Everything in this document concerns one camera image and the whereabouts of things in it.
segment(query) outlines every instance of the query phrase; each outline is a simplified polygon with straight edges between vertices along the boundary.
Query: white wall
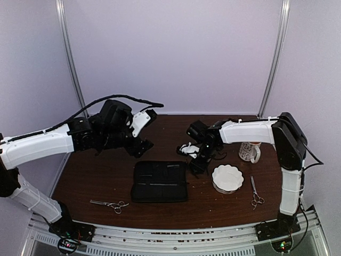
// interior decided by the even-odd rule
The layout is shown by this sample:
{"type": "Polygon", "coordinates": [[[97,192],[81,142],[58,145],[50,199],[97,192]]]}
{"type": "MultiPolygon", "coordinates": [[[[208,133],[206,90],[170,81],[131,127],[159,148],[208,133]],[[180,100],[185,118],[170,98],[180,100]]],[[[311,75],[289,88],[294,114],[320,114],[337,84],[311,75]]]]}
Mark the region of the white wall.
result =
{"type": "MultiPolygon", "coordinates": [[[[44,129],[78,110],[54,0],[0,1],[0,132],[44,129]]],[[[44,193],[63,156],[40,159],[19,171],[44,193]]],[[[0,255],[19,255],[30,213],[0,198],[0,255]]]]}
{"type": "Polygon", "coordinates": [[[281,0],[65,0],[64,5],[87,103],[122,93],[164,103],[158,113],[258,113],[281,0]]]}
{"type": "Polygon", "coordinates": [[[265,115],[291,112],[309,147],[325,162],[307,171],[304,198],[315,205],[333,255],[339,255],[341,237],[340,28],[340,1],[291,2],[287,37],[265,115]]]}

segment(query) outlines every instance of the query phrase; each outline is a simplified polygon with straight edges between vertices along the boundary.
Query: patterned mug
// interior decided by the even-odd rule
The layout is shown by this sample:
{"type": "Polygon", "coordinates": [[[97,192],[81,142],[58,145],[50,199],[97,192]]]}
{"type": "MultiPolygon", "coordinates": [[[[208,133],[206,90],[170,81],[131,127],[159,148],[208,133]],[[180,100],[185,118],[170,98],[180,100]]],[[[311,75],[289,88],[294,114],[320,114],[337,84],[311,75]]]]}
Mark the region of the patterned mug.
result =
{"type": "Polygon", "coordinates": [[[239,157],[244,161],[257,163],[261,157],[260,146],[260,142],[243,142],[239,149],[239,157]]]}

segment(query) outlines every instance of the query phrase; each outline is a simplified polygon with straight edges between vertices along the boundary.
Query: white plate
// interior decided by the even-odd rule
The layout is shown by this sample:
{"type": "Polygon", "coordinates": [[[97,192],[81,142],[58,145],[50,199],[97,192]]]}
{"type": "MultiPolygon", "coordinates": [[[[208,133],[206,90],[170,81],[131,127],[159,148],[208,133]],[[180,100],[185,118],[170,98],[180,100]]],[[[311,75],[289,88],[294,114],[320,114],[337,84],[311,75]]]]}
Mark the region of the white plate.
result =
{"type": "Polygon", "coordinates": [[[228,164],[215,168],[212,180],[213,186],[218,192],[230,194],[242,186],[244,178],[237,167],[228,164]]]}

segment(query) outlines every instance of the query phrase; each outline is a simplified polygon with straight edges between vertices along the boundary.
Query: brown tabletop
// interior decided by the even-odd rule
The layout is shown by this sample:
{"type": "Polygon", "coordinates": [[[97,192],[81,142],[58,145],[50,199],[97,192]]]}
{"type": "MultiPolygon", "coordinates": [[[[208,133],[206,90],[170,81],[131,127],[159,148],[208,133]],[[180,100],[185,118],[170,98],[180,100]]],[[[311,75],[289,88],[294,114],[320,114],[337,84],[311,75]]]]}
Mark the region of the brown tabletop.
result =
{"type": "Polygon", "coordinates": [[[244,177],[242,187],[231,195],[218,193],[211,176],[195,178],[187,173],[188,201],[183,203],[142,204],[131,202],[134,165],[142,160],[185,161],[176,147],[191,141],[186,135],[188,126],[200,119],[211,125],[227,116],[159,115],[146,127],[141,137],[155,145],[140,159],[124,149],[112,149],[94,156],[88,150],[73,153],[66,164],[53,198],[67,204],[72,217],[78,221],[128,228],[187,229],[243,225],[277,217],[281,200],[282,175],[271,145],[262,144],[262,156],[257,164],[242,161],[238,156],[239,143],[226,145],[227,157],[212,161],[210,174],[220,164],[236,166],[244,177]],[[250,175],[254,176],[257,192],[265,199],[253,210],[250,175]],[[112,208],[94,205],[90,200],[130,203],[121,215],[112,208]]]}

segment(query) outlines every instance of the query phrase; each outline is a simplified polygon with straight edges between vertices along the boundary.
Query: black case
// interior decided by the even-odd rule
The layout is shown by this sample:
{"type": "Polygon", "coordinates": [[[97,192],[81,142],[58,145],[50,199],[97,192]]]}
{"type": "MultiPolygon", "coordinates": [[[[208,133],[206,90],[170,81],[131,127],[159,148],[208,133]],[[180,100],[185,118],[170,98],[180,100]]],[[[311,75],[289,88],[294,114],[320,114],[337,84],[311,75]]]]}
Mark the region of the black case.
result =
{"type": "Polygon", "coordinates": [[[171,203],[187,201],[185,162],[141,161],[135,165],[132,201],[171,203]]]}

